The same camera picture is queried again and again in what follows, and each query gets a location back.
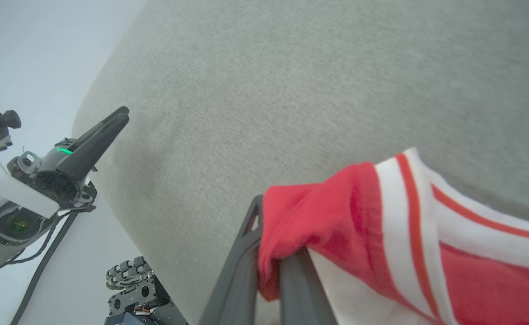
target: circular hole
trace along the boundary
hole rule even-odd
[[[147,286],[142,287],[142,296],[147,297],[150,294],[150,289]]]

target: black knob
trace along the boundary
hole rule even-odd
[[[13,110],[5,111],[0,117],[0,123],[4,127],[20,128],[21,120],[19,115]]]

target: red and white garment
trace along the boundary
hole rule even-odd
[[[529,221],[450,187],[410,149],[264,195],[259,289],[311,256],[340,325],[529,324]]]

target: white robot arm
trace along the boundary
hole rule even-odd
[[[45,157],[24,152],[7,169],[0,164],[0,267],[53,228],[58,212],[95,208],[97,192],[85,179],[128,123],[128,113],[118,108],[77,140],[55,144]],[[12,145],[8,127],[21,127],[14,111],[0,113],[0,152]]]

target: black strip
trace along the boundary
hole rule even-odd
[[[78,213],[79,212],[74,211],[70,214],[70,216],[68,217],[68,220],[66,220],[66,223],[61,227],[60,232],[57,234],[56,238],[53,240],[53,243],[47,250],[42,261],[39,263],[39,266],[37,266],[37,270],[35,270],[35,274],[33,274],[33,278],[31,278],[31,282],[29,282],[29,286],[27,287],[25,296],[23,296],[23,300],[21,301],[21,304],[19,305],[19,309],[17,309],[15,316],[13,316],[11,325],[17,325],[19,323],[21,316],[23,316],[23,313],[25,312],[25,309],[27,308],[27,304],[29,304],[29,300],[31,300],[31,296],[33,295],[33,291],[35,290],[35,286],[37,286],[37,282],[39,282],[39,278],[41,277],[43,270],[45,269],[47,263],[51,259],[51,256],[53,255],[53,253],[56,251],[61,240],[64,238],[64,236],[70,229],[70,226],[72,226],[72,223],[74,222],[74,220],[76,220]]]

